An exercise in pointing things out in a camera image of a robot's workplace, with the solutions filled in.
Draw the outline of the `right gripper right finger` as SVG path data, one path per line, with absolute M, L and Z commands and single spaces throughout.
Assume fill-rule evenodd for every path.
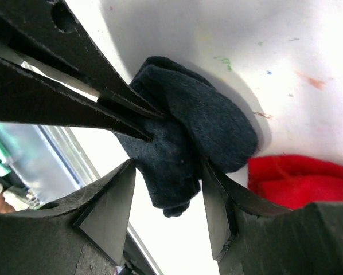
M 343 202 L 290 210 L 202 162 L 212 257 L 220 274 L 343 274 Z

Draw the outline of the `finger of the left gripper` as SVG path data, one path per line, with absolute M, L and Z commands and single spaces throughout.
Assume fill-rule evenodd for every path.
M 161 111 L 138 95 L 95 45 L 66 1 L 0 1 L 0 34 L 26 61 L 63 73 L 115 109 L 159 119 Z
M 105 129 L 147 142 L 153 138 L 120 114 L 2 58 L 0 122 Z

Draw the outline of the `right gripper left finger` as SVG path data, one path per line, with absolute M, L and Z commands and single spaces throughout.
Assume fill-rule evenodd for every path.
M 122 261 L 134 186 L 129 159 L 40 209 L 0 214 L 0 274 L 111 274 Z

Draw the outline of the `navy blue sock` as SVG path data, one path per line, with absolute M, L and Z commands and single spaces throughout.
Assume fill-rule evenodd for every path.
M 241 109 L 205 78 L 166 57 L 145 60 L 131 82 L 136 93 L 165 114 L 136 117 L 151 142 L 117 135 L 145 181 L 151 202 L 164 216 L 178 217 L 200 192 L 202 157 L 222 172 L 247 164 L 258 135 Z

